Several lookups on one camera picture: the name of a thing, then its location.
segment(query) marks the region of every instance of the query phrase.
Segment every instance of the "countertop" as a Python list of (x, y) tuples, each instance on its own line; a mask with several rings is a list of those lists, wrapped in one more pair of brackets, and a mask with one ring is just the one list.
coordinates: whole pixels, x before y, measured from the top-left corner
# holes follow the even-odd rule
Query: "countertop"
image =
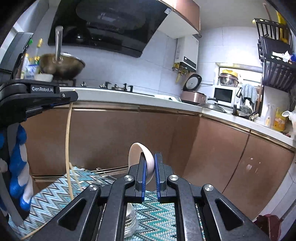
[(249, 128), (256, 132), (262, 133), (266, 136), (272, 137), (279, 140), (291, 147), (296, 148), (296, 140), (283, 135), (282, 133), (255, 123), (244, 118), (236, 117), (227, 113), (218, 112), (202, 108), (199, 106), (176, 102), (173, 100), (160, 99), (153, 96), (142, 95), (137, 93), (104, 90), (96, 88), (83, 88), (83, 87), (60, 87), (61, 91), (72, 91), (76, 90), (78, 93), (79, 101), (95, 101), (95, 102), (112, 102), (112, 103), (125, 103), (125, 104), (137, 104), (137, 105), (148, 105), (162, 108), (170, 108), (176, 110), (185, 110), (196, 113), (202, 113), (208, 116), (213, 116), (231, 123), (235, 123), (242, 127)]

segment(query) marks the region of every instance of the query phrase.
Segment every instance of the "water heater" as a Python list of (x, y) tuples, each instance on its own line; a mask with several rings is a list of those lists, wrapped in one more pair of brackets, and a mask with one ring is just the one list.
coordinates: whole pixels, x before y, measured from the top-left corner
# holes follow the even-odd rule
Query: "water heater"
[(175, 63), (189, 70), (196, 72), (198, 56), (198, 40), (192, 35), (178, 38)]

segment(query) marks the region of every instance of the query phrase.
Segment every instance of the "white microwave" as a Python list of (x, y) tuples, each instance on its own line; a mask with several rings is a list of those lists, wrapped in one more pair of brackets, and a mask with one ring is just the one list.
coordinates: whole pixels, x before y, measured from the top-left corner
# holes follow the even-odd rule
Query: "white microwave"
[(237, 108), (239, 108), (241, 104), (241, 91), (241, 87), (213, 85), (212, 96), (216, 98), (220, 105), (233, 107), (236, 104)]

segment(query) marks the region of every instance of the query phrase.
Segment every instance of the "towel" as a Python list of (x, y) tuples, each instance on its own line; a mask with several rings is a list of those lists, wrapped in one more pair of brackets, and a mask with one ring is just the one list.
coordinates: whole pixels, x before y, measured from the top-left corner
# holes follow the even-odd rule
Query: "towel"
[(250, 85), (250, 84), (243, 84), (242, 85), (243, 102), (245, 101), (245, 99), (248, 99), (253, 104), (255, 104), (257, 98), (258, 98), (258, 94), (257, 94), (256, 88), (253, 85)]

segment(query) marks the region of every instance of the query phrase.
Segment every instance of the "range hood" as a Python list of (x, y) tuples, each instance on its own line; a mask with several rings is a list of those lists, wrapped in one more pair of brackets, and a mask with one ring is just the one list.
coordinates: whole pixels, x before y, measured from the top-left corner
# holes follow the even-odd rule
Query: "range hood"
[(61, 25), (63, 45), (140, 57), (166, 18), (167, 8), (157, 0), (61, 0), (48, 45), (55, 44), (55, 27)]

